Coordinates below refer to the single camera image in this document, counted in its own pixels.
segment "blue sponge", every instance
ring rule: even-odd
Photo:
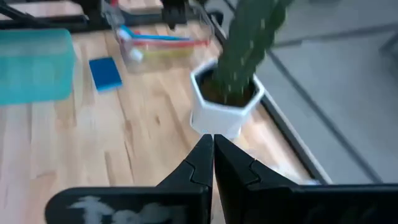
[[[95,87],[98,91],[110,90],[122,86],[122,80],[116,64],[111,57],[90,60]]]

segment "green cactus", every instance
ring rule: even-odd
[[[242,97],[253,79],[275,32],[285,21],[292,0],[240,0],[229,27],[229,37],[213,75],[213,87],[223,96]]]

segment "plastic container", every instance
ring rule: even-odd
[[[65,29],[0,31],[0,105],[67,98],[74,66]]]
[[[130,28],[135,34],[169,35],[189,40],[148,40],[121,38],[120,25],[123,18],[113,11],[108,16],[127,70],[130,73],[156,72],[178,67],[196,67],[203,61],[206,49],[213,37],[213,26],[203,8],[190,6],[190,13],[196,18],[187,25],[177,25],[170,30],[166,24]]]

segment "hexagonal pot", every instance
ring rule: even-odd
[[[190,74],[193,90],[190,125],[200,134],[222,134],[228,139],[234,139],[239,136],[241,126],[264,96],[264,86],[254,76],[253,84],[256,92],[245,107],[225,106],[209,102],[202,97],[198,81],[209,70],[214,70],[216,66],[217,59],[213,59],[200,65]]]

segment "wooden table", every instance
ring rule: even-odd
[[[156,0],[122,2],[126,7]],[[35,16],[80,13],[72,3],[23,4]],[[58,102],[0,107],[0,217],[2,223],[44,223],[55,193],[76,186],[154,186],[199,140],[191,129],[191,68],[128,74],[110,31],[73,36],[83,67],[73,93]],[[207,57],[217,56],[213,41]],[[89,59],[112,56],[123,80],[118,91],[98,93]],[[269,167],[300,182],[308,178],[266,111],[259,106],[235,141]],[[214,188],[213,223],[223,223]]]

